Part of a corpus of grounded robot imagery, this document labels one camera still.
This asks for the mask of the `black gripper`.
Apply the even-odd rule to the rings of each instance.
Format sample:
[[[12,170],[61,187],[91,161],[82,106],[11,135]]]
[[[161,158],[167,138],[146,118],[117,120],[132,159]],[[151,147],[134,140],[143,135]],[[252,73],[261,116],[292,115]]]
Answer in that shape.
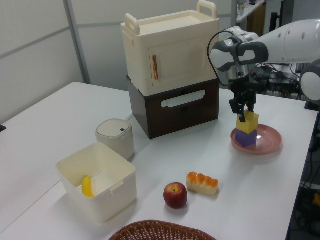
[[[231,91],[234,94],[234,98],[229,100],[231,110],[234,114],[237,114],[241,123],[245,123],[245,103],[247,110],[250,112],[254,112],[257,103],[256,91],[253,89],[249,76],[231,80]],[[246,102],[242,97],[243,94],[248,94]]]

